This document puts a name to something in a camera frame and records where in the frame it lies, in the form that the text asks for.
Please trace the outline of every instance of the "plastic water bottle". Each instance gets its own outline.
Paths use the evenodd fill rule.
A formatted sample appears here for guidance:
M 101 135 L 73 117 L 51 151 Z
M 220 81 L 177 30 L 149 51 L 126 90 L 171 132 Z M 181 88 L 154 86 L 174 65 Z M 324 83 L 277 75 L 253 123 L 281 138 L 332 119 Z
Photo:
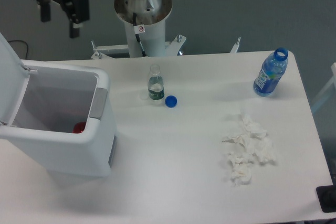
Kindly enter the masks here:
M 261 71 L 254 81 L 254 91 L 261 97 L 267 97 L 274 91 L 276 85 L 286 71 L 288 51 L 278 48 L 270 54 L 262 64 Z
M 160 66 L 151 65 L 148 81 L 149 97 L 154 101 L 162 101 L 164 97 L 163 79 L 160 76 Z

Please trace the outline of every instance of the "open lid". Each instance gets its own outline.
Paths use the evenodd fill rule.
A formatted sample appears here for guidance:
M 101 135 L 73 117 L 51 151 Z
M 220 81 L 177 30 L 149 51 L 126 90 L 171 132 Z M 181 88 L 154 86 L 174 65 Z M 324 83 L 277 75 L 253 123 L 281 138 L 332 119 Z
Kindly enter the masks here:
M 29 80 L 29 71 L 24 68 L 0 33 L 0 125 L 11 125 L 19 109 Z

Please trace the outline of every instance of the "trash can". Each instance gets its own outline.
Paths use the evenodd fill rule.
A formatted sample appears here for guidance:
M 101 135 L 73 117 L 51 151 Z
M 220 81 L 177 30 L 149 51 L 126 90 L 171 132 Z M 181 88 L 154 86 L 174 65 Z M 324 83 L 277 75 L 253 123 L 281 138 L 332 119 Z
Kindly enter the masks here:
M 110 174 L 117 129 L 105 71 L 20 60 L 0 34 L 0 89 L 0 138 L 48 170 Z

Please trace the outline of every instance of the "crumpled tissue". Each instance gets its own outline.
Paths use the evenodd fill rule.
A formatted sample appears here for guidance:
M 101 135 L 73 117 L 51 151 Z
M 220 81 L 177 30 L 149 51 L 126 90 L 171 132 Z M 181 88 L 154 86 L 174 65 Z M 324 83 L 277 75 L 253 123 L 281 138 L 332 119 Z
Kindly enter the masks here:
M 250 183 L 252 177 L 250 167 L 255 161 L 260 164 L 276 161 L 273 143 L 266 137 L 267 131 L 246 113 L 242 114 L 241 119 L 245 132 L 223 138 L 223 142 L 236 143 L 244 147 L 242 153 L 228 153 L 228 159 L 233 167 L 231 178 L 235 185 Z

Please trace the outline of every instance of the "blue bottle cap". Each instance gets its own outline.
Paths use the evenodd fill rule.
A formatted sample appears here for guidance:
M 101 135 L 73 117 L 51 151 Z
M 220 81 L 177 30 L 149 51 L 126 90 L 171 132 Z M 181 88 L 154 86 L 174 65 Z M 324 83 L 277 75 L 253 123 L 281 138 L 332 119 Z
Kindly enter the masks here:
M 173 95 L 169 95 L 168 97 L 166 97 L 165 102 L 169 108 L 173 108 L 177 104 L 177 98 Z
M 288 57 L 288 51 L 286 48 L 279 47 L 274 51 L 274 58 L 278 61 L 284 61 Z

